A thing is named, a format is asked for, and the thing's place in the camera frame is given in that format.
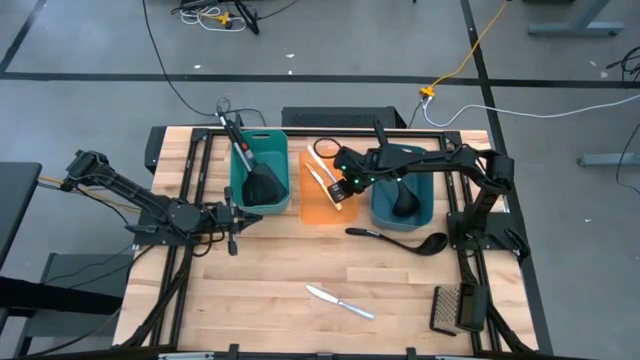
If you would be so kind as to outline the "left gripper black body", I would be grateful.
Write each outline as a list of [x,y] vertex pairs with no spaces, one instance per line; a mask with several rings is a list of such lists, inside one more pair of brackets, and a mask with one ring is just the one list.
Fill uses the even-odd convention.
[[232,200],[232,188],[224,188],[224,200],[215,206],[218,227],[226,233],[228,253],[231,256],[238,255],[238,245],[235,240],[237,231],[236,225],[236,206]]

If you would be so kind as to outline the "gold handled table knife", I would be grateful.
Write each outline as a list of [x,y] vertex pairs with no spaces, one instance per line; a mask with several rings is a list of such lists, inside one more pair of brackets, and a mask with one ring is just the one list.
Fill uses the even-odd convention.
[[329,199],[329,201],[331,202],[331,204],[336,208],[337,211],[342,211],[343,207],[342,205],[340,205],[339,203],[336,203],[329,191],[328,188],[326,187],[325,183],[324,183],[324,179],[316,172],[316,170],[313,168],[313,166],[306,162],[304,164],[304,166],[306,167],[306,169],[310,172],[310,174],[313,176],[313,178],[316,180],[316,182],[319,184],[319,186],[321,187],[321,189],[323,190],[323,192],[325,193],[326,197]]

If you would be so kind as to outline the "slotted black spatula silver handle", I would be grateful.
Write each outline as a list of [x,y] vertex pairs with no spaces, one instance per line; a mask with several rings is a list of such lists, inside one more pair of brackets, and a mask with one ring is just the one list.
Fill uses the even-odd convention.
[[[236,124],[227,118],[220,106],[216,107],[216,115],[228,136],[228,123]],[[267,164],[258,162],[255,156],[254,159],[256,165],[251,172],[246,170],[247,178],[242,184],[243,203],[246,206],[258,206],[280,202],[287,195],[284,185]]]

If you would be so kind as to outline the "silver table knife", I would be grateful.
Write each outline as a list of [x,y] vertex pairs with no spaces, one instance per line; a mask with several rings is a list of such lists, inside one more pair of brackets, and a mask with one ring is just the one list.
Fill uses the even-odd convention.
[[329,169],[329,167],[325,164],[323,159],[316,153],[313,146],[307,145],[307,150],[312,156],[312,158],[315,160],[315,162],[323,169],[326,175],[330,178],[331,183],[332,184],[336,183],[338,181],[337,178],[334,176],[333,172]]
[[338,297],[326,292],[325,290],[323,290],[321,288],[318,288],[318,287],[316,287],[314,285],[311,285],[311,284],[307,284],[305,286],[305,288],[307,289],[307,291],[309,293],[311,293],[312,295],[314,295],[314,296],[316,296],[316,297],[318,297],[318,298],[320,298],[320,299],[322,299],[322,300],[324,300],[326,302],[338,305],[338,306],[340,306],[340,307],[342,307],[342,308],[344,308],[344,309],[346,309],[348,311],[351,311],[352,313],[357,314],[357,315],[359,315],[359,316],[361,316],[361,317],[363,317],[363,318],[365,318],[367,320],[374,320],[375,319],[375,315],[374,314],[372,314],[372,313],[370,313],[370,312],[368,312],[368,311],[366,311],[364,309],[361,309],[361,308],[359,308],[359,307],[357,307],[355,305],[346,303],[343,300],[341,300]]

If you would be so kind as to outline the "blue plastic bin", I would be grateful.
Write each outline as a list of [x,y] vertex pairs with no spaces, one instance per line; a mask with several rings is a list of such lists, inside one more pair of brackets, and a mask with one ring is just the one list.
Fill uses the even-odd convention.
[[419,207],[409,216],[397,216],[393,206],[398,197],[396,180],[383,180],[373,185],[370,211],[372,223],[381,229],[400,232],[415,231],[429,224],[433,217],[434,180],[432,173],[409,173],[402,178],[408,189],[417,197]]

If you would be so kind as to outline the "large black ladle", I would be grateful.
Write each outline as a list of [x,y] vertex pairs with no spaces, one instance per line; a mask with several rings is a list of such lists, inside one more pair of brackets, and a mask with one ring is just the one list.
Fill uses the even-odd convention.
[[[379,146],[385,149],[389,145],[389,141],[382,123],[379,120],[374,120],[373,127]],[[415,214],[420,207],[419,199],[403,182],[400,173],[394,171],[393,177],[397,185],[397,197],[392,208],[392,213],[398,217],[408,217]]]

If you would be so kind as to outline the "solid black spatula red mark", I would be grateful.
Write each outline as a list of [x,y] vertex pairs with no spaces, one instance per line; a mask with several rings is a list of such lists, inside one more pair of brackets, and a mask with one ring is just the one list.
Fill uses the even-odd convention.
[[251,152],[251,149],[244,139],[241,131],[236,125],[228,123],[227,125],[228,136],[234,146],[234,149],[238,153],[245,169],[248,172],[251,172],[256,165],[254,155]]

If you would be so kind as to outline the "small black ladle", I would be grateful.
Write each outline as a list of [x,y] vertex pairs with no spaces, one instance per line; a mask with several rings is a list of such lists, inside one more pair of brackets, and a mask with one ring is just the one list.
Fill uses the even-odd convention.
[[353,236],[376,238],[419,256],[434,256],[439,254],[449,243],[448,236],[441,232],[430,234],[420,245],[415,247],[405,245],[386,235],[363,228],[346,228],[345,233]]

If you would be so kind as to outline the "orange translucent plastic bin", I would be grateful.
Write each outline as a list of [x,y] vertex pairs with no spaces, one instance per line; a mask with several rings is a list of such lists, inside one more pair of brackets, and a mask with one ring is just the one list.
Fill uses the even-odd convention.
[[[323,159],[329,167],[330,161]],[[332,185],[330,178],[315,162],[308,150],[299,153],[299,185],[300,185],[300,218],[306,225],[338,225],[347,224],[358,218],[358,202],[354,199],[341,203],[342,211],[337,211],[325,193],[306,169],[304,164],[310,163],[316,172],[324,179],[326,187]],[[337,180],[342,177],[337,170],[331,170]]]

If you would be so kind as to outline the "black computer case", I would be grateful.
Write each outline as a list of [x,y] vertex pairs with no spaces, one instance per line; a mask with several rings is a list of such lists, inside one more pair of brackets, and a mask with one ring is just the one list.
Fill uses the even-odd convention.
[[393,106],[387,107],[284,107],[283,127],[372,128],[378,120],[385,129],[405,129],[407,124]]

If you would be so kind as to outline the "grey metal cart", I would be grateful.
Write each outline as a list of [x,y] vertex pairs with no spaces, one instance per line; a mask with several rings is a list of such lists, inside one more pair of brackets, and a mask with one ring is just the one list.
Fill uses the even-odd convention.
[[[132,254],[55,254],[49,255],[41,282],[63,288],[74,288],[103,295],[123,297]],[[118,316],[37,310],[30,315],[20,334],[17,356],[38,352],[32,344],[36,338],[70,341],[82,335],[89,340],[106,338],[115,333]]]

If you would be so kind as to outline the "black beam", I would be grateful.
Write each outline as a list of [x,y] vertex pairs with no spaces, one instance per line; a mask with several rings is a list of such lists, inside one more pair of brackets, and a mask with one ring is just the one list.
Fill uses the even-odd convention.
[[0,276],[0,307],[107,315],[122,298]]

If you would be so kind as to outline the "black side table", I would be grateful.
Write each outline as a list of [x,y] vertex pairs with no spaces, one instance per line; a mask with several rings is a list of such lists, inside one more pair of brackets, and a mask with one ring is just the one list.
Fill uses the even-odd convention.
[[42,165],[0,162],[0,269],[37,187]]

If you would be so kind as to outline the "grey desk foot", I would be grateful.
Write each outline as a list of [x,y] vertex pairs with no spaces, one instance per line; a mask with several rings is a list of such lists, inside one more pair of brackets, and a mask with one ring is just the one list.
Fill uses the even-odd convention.
[[559,23],[528,26],[530,36],[547,37],[615,37],[625,29],[622,22],[600,22],[596,17],[611,0],[587,0],[587,5],[573,19]]
[[577,159],[581,167],[589,166],[640,166],[640,154],[632,153],[606,153],[584,154]]

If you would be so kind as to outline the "black aluminium rig frame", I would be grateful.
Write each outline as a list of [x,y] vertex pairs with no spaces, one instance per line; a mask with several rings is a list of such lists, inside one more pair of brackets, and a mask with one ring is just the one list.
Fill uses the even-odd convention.
[[[186,292],[179,350],[227,352],[230,344],[249,353],[406,355],[472,355],[477,347],[491,349],[488,328],[479,334],[450,337],[429,328],[436,286],[458,285],[457,254],[447,248],[433,257],[420,257],[380,240],[349,236],[347,227],[373,228],[370,193],[351,198],[343,212],[357,205],[351,223],[307,224],[301,221],[299,157],[307,160],[307,144],[332,137],[359,152],[377,145],[373,130],[355,136],[317,135],[328,129],[282,129],[288,136],[291,200],[286,211],[267,216],[237,237],[238,255],[229,256],[224,242],[194,259]],[[152,189],[179,195],[191,128],[166,130]],[[464,186],[458,173],[434,174],[434,214],[412,233],[381,231],[418,245],[433,232],[445,232],[450,206],[462,210],[478,187]],[[113,342],[128,339],[158,298],[167,257],[156,247],[133,267]],[[542,350],[536,339],[520,264],[507,251],[484,252],[495,306],[520,340]],[[375,314],[366,320],[310,294],[305,285],[319,286]]]

